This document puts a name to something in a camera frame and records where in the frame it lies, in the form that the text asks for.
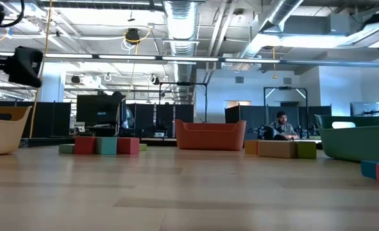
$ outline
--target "wooden floor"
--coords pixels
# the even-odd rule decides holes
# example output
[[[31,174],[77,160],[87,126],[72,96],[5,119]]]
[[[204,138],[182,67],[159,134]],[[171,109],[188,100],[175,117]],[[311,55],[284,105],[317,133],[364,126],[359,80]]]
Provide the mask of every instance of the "wooden floor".
[[[149,148],[123,157],[0,156],[0,231],[379,230],[360,165]]]

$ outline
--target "wall vent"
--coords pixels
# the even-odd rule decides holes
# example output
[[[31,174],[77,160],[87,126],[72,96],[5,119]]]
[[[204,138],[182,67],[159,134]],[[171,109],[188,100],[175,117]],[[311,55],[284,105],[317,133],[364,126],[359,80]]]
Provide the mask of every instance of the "wall vent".
[[[283,84],[292,85],[292,78],[283,78]]]
[[[242,76],[236,76],[235,77],[235,83],[243,83],[243,77]]]

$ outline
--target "exposed ductwork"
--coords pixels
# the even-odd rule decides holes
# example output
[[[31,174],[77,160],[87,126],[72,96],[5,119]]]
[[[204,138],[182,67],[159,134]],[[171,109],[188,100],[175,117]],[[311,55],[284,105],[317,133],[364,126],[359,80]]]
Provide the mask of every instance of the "exposed ductwork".
[[[194,40],[198,3],[188,1],[165,1],[167,29],[170,39]],[[195,43],[171,42],[173,56],[194,56]],[[175,81],[191,81],[192,65],[175,64]]]
[[[273,26],[279,26],[282,28],[285,21],[302,2],[303,0],[274,0],[272,8],[265,14],[262,14],[262,16],[260,15],[258,32],[262,32]],[[243,51],[239,53],[239,58],[255,57],[262,48],[260,44],[263,44],[262,40],[264,39],[264,35],[258,33]]]

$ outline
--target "teal foam block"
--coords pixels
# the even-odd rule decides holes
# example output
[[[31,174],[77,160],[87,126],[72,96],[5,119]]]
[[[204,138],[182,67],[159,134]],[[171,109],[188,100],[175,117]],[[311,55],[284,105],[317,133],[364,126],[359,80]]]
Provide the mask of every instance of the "teal foam block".
[[[360,164],[360,168],[362,169],[362,175],[376,180],[377,179],[377,175],[376,175],[377,164],[379,164],[379,161],[363,160],[362,163]]]
[[[97,137],[97,154],[116,155],[117,138],[116,137]]]
[[[73,154],[74,153],[74,144],[60,144],[58,148],[59,153],[64,154]]]

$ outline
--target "person sitting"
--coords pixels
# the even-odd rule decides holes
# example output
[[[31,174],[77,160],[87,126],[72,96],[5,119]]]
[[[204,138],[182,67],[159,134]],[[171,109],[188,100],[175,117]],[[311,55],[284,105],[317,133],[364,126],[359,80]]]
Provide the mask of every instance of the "person sitting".
[[[287,115],[285,112],[280,111],[276,113],[276,118],[277,120],[271,124],[276,130],[274,139],[277,139],[276,137],[280,135],[286,139],[299,139],[298,134],[293,130],[293,126],[287,122]]]

